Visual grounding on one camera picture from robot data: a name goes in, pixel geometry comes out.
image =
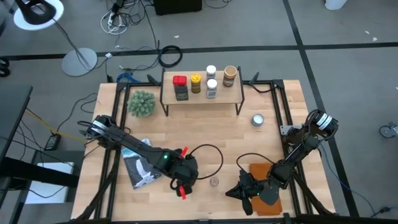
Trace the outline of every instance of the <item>small wooden shelf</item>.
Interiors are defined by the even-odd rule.
[[[200,93],[192,93],[191,91],[191,75],[198,73],[201,75],[201,91]],[[187,77],[188,100],[177,101],[173,86],[173,77],[176,75]],[[236,106],[236,114],[242,108],[244,102],[243,82],[241,69],[238,67],[238,74],[236,74],[234,85],[226,87],[223,85],[224,71],[217,71],[216,78],[217,97],[207,98],[206,91],[206,72],[204,71],[189,71],[189,72],[162,72],[162,88],[160,89],[160,103],[165,111],[166,116],[169,115],[169,105],[194,105],[194,104],[212,104],[212,103],[234,103]]]

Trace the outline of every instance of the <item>white bottle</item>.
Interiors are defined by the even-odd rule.
[[[214,65],[209,65],[206,68],[206,73],[207,73],[207,80],[212,79],[212,78],[216,78],[216,67]]]
[[[207,81],[207,98],[216,98],[217,96],[217,80],[209,79]]]
[[[326,0],[325,7],[329,10],[341,9],[347,0]]]

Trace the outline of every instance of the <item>black desk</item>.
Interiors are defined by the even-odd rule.
[[[13,139],[29,102],[31,92],[32,87],[30,85],[0,85],[0,189],[28,189],[31,180],[76,187],[78,183],[77,175],[46,169],[6,157],[11,144],[11,141],[7,139]],[[6,190],[0,191],[0,208],[6,193]],[[22,207],[18,206],[17,211],[14,211],[11,218],[11,223],[17,222],[21,211]]]

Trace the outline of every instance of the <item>wooden table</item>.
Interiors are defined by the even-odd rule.
[[[308,111],[300,82],[298,80],[285,80],[284,85],[293,122],[294,124],[302,124],[308,115]],[[259,85],[258,88],[265,90],[269,86]],[[101,84],[94,117],[98,114],[111,115],[115,89],[116,84]],[[157,99],[160,97],[160,87],[157,86],[133,87],[130,91],[131,94],[135,90],[153,92]],[[169,117],[166,117],[160,103],[157,103],[155,113],[148,118],[136,118],[128,114],[126,127],[131,129],[131,134],[136,138],[149,138],[153,146],[170,149],[187,146],[192,150],[200,144],[214,144],[223,152],[224,166],[216,175],[220,180],[217,187],[212,187],[209,179],[198,180],[193,186],[193,193],[187,195],[186,200],[182,200],[170,189],[170,179],[167,177],[162,177],[141,189],[133,190],[124,161],[121,160],[112,220],[197,220],[259,217],[255,212],[251,216],[246,216],[240,200],[224,195],[238,182],[239,168],[235,160],[239,155],[246,152],[260,153],[273,161],[282,159],[284,155],[271,93],[260,94],[250,86],[244,85],[244,94],[246,101],[239,116],[236,116],[234,105],[226,104],[173,105]],[[117,116],[118,123],[120,122],[122,104],[121,100]],[[282,118],[285,119],[282,100],[279,100],[279,104]],[[251,124],[251,118],[256,113],[263,114],[265,118],[265,123],[260,127],[254,127]],[[94,147],[96,147],[95,144],[88,145],[86,153]],[[198,161],[200,177],[214,172],[220,164],[220,155],[210,147],[197,150],[194,156]],[[103,158],[104,150],[99,148],[85,159],[81,168],[72,218],[79,216],[95,195],[100,182]],[[248,170],[250,163],[261,162],[266,161],[258,156],[246,156],[239,160],[239,163],[246,170]],[[335,209],[319,153],[312,152],[307,156],[303,160],[303,168],[310,189],[321,203],[333,212]],[[297,192],[301,209],[305,211],[301,191],[298,190]],[[103,216],[108,202],[108,193],[104,198]],[[280,191],[280,198],[283,212],[275,217],[283,217],[285,212],[294,217],[294,207],[289,188]]]

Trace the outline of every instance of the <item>succulent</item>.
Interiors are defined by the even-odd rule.
[[[127,102],[127,109],[133,116],[146,118],[155,111],[155,95],[145,91],[136,91]]]

